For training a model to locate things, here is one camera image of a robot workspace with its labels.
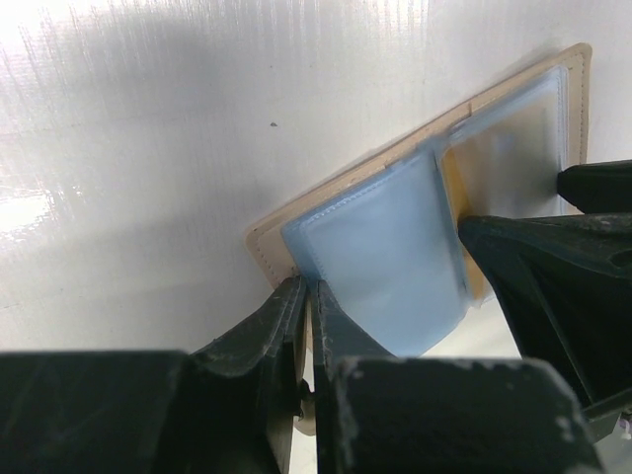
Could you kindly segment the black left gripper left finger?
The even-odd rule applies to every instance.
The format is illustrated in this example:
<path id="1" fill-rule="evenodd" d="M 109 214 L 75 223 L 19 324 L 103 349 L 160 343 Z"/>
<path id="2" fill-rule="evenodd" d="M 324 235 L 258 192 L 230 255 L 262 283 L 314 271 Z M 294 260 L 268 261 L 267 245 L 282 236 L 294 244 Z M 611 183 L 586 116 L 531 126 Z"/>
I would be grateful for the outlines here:
<path id="1" fill-rule="evenodd" d="M 191 354 L 2 354 L 2 471 L 287 472 L 307 296 L 288 278 Z"/>

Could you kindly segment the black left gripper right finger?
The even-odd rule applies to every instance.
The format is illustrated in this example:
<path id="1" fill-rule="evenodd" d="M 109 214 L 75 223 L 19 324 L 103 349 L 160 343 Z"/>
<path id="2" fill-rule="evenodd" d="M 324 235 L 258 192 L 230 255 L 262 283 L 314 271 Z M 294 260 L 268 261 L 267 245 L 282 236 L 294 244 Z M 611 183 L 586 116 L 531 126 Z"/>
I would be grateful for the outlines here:
<path id="1" fill-rule="evenodd" d="M 322 473 L 599 473 L 579 401 L 538 359 L 396 357 L 311 291 Z"/>

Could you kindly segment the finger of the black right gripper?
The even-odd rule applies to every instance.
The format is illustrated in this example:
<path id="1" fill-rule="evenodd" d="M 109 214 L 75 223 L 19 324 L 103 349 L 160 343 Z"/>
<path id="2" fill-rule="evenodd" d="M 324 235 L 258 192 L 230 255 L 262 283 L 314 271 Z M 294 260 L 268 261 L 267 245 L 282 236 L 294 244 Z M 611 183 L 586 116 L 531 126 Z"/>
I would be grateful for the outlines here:
<path id="1" fill-rule="evenodd" d="M 630 160 L 576 165 L 557 176 L 557 193 L 581 212 L 630 212 Z"/>
<path id="2" fill-rule="evenodd" d="M 469 216 L 458 237 L 522 356 L 550 363 L 584 409 L 631 404 L 631 216 Z"/>

